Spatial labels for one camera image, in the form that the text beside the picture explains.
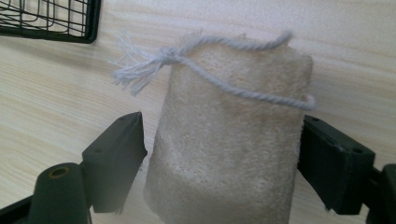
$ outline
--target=white string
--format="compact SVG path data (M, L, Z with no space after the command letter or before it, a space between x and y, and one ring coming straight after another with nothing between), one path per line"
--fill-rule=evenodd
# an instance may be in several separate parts
M312 110L315 107L315 98L312 95L304 95L304 100L300 101L288 97L273 95L270 93L243 90L207 73L203 68L198 66L192 60L184 57L184 55L199 46L215 43L239 50L262 51L276 49L279 46L289 42L291 40L291 37L291 32L285 32L275 41L268 42L266 44L259 44L247 43L231 38L208 35L198 37L194 41L190 42L190 44L182 47L181 49L165 47L161 48L160 52L157 55L150 55L144 51L135 48L128 35L125 35L124 38L122 36L118 36L121 43L127 48L127 52L118 61L114 62L114 64L120 66L121 69L115 71L113 77L116 79L116 84L121 83L122 85L124 85L125 88L132 83L131 93L133 96L136 96L150 83L152 79L157 76L159 70L164 65L182 63L188 66L199 76L205 78L213 85L230 94L248 99L264 101L272 104L288 105L304 110Z

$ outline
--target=wire rack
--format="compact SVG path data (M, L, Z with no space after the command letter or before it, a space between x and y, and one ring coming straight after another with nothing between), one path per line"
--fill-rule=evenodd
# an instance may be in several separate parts
M0 35L91 43L101 0L0 0Z

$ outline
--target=wooden table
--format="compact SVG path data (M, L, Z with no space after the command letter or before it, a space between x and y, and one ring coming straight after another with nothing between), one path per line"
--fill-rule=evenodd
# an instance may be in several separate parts
M270 40L285 29L290 45L314 58L310 115L376 152L375 167L396 162L396 3L391 0L103 1L98 39L81 45L0 36L0 207L34 190L36 177L81 152L116 118L142 111L152 150L169 68L136 98L115 86L108 63L121 56L122 31L150 53L181 36L246 34ZM124 213L93 214L100 223L161 223L143 201L148 158ZM364 223L340 217L297 176L291 224Z

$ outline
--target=cord knot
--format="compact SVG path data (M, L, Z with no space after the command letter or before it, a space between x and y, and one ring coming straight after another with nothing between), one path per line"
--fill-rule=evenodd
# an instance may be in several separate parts
M180 63L180 58L178 57L178 49L175 47L163 47L160 49L158 58L162 65L172 65L175 63Z

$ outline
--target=hole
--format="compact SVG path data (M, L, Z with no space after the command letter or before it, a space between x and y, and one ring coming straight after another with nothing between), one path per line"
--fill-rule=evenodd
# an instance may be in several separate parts
M62 176L67 175L67 173L69 173L69 171L70 171L70 168L67 166L56 168L56 169L52 170L51 172L49 172L49 178L51 178L51 179L61 178Z
M363 150L361 150L360 148L353 148L352 151L358 154L363 153Z

